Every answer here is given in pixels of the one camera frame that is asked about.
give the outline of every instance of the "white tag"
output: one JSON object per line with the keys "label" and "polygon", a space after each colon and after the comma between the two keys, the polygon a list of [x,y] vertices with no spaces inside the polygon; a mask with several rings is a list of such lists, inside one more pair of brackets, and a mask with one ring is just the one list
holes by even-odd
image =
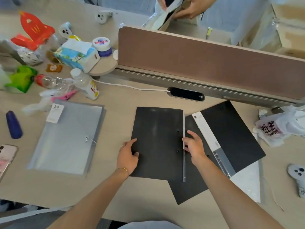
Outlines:
{"label": "white tag", "polygon": [[65,106],[61,104],[52,104],[51,111],[49,112],[49,115],[47,117],[47,122],[56,124],[64,107]]}

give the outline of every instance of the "gray plastic file folder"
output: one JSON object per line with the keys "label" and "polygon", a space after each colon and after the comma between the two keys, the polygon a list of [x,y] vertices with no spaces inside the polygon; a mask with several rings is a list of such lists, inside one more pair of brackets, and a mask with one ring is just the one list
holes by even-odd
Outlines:
{"label": "gray plastic file folder", "polygon": [[85,174],[104,119],[104,106],[62,100],[54,103],[64,105],[64,109],[56,124],[46,122],[28,169]]}

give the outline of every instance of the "purple object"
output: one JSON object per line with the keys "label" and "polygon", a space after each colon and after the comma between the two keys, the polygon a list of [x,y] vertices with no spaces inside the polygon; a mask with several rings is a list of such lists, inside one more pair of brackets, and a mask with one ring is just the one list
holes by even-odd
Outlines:
{"label": "purple object", "polygon": [[97,51],[100,57],[107,57],[112,54],[112,48],[107,51]]}
{"label": "purple object", "polygon": [[23,133],[20,127],[20,124],[17,120],[17,117],[13,111],[8,111],[6,113],[7,126],[11,134],[11,138],[19,139],[22,137]]}

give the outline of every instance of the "folder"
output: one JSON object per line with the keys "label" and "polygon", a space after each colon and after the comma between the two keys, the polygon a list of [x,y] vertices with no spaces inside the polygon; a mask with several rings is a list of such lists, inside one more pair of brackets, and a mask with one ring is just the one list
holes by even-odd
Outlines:
{"label": "folder", "polygon": [[104,119],[104,106],[62,100],[54,103],[64,105],[63,111],[57,123],[46,122],[27,168],[85,174]]}
{"label": "folder", "polygon": [[137,107],[132,152],[139,162],[131,176],[182,182],[183,136],[183,110]]}
{"label": "folder", "polygon": [[[208,129],[206,128],[202,130],[202,121],[198,120],[198,116],[203,117],[202,120],[206,121],[211,133],[207,134]],[[185,130],[198,134],[202,139],[205,154],[228,178],[265,156],[261,146],[230,101],[187,116]],[[208,145],[211,139],[208,140],[203,134],[207,134],[205,137],[210,137],[211,134],[215,136],[219,144],[216,150]],[[169,185],[177,204],[208,189],[199,171],[193,165],[189,153],[186,153],[186,182],[169,181]]]}

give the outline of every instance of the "pink phone case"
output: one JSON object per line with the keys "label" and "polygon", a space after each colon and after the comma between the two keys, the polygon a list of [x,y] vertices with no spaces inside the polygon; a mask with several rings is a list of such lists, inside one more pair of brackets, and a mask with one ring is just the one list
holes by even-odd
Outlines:
{"label": "pink phone case", "polygon": [[2,179],[8,166],[13,161],[18,147],[13,145],[1,145],[0,146],[0,180]]}

